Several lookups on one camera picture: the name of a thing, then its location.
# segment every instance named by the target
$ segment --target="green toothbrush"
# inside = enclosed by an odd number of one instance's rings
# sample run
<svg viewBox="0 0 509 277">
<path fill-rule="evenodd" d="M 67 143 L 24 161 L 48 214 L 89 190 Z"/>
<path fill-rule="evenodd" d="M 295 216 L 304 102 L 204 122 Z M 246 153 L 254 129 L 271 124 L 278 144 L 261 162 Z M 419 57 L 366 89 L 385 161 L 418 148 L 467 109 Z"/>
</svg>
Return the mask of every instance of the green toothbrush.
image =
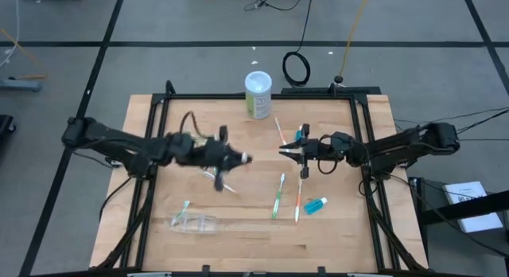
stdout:
<svg viewBox="0 0 509 277">
<path fill-rule="evenodd" d="M 281 183 L 279 184 L 278 195 L 276 196 L 276 201 L 274 202 L 274 210 L 272 211 L 272 219 L 276 219 L 276 214 L 278 214 L 279 200 L 281 200 L 281 192 L 283 190 L 283 182 L 285 182 L 285 174 L 281 174 Z"/>
</svg>

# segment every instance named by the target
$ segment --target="small blue bottle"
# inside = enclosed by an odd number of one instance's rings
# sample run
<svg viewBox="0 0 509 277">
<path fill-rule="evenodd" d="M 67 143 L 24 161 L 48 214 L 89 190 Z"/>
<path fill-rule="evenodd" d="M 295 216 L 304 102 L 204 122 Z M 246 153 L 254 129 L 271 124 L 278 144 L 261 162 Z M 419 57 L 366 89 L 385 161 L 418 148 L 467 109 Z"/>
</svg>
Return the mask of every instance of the small blue bottle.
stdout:
<svg viewBox="0 0 509 277">
<path fill-rule="evenodd" d="M 327 198 L 322 197 L 321 199 L 316 199 L 314 201 L 309 202 L 307 205 L 305 205 L 304 210 L 308 214 L 313 214 L 324 207 L 324 204 L 327 203 Z"/>
</svg>

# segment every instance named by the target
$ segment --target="wooden tabletop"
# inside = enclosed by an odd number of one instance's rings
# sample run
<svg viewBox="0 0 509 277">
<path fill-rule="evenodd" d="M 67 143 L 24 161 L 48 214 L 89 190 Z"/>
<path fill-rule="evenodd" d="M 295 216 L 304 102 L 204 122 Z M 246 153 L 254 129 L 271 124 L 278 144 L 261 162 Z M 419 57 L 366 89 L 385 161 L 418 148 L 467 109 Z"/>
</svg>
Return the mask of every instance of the wooden tabletop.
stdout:
<svg viewBox="0 0 509 277">
<path fill-rule="evenodd" d="M 124 131 L 144 135 L 150 99 L 151 96 L 131 96 Z M 368 100 L 375 137 L 394 134 L 387 96 L 368 96 Z M 358 110 L 364 129 L 362 109 Z M 334 131 L 353 136 L 347 101 L 273 100 L 270 117 L 253 120 L 247 116 L 244 100 L 173 99 L 166 131 L 178 131 L 187 111 L 195 112 L 198 126 L 205 134 L 217 134 L 219 127 L 226 124 L 232 147 L 251 154 L 254 161 L 226 176 L 226 183 L 239 193 L 226 190 L 217 193 L 212 181 L 197 168 L 174 164 L 160 168 L 143 270 L 201 271 L 202 265 L 208 264 L 212 271 L 316 272 L 319 266 L 325 266 L 327 272 L 376 271 L 366 201 L 358 192 L 359 168 L 341 162 L 333 174 L 323 175 L 310 162 L 309 178 L 302 186 L 302 206 L 321 197 L 327 197 L 328 203 L 311 216 L 301 210 L 300 221 L 295 224 L 299 166 L 278 154 L 282 141 L 274 117 L 278 117 L 287 141 L 293 140 L 296 129 L 303 123 L 310 124 L 312 138 Z M 192 129 L 190 121 L 185 129 Z M 271 220 L 282 173 L 286 181 L 278 218 Z M 402 170 L 393 174 L 406 178 Z M 114 170 L 109 192 L 125 179 L 124 169 Z M 395 234 L 414 258 L 427 267 L 408 185 L 396 179 L 386 181 L 385 185 Z M 131 183 L 105 208 L 91 265 L 103 261 L 125 232 L 133 189 Z M 190 213 L 216 217 L 218 232 L 174 232 L 169 220 L 181 210 L 184 201 L 191 202 Z M 385 264 L 390 267 L 387 241 L 381 230 L 380 236 Z M 133 249 L 137 243 L 136 236 Z"/>
</svg>

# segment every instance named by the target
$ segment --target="white container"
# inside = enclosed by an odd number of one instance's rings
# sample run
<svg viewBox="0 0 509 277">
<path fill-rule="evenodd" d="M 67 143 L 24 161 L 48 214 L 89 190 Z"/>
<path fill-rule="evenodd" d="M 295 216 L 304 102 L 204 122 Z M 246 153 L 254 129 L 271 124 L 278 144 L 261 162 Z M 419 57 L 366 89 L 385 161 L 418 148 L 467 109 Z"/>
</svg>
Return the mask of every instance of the white container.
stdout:
<svg viewBox="0 0 509 277">
<path fill-rule="evenodd" d="M 253 119 L 263 119 L 270 114 L 272 101 L 270 100 L 270 88 L 272 78 L 264 71 L 254 71 L 246 76 L 247 113 Z"/>
</svg>

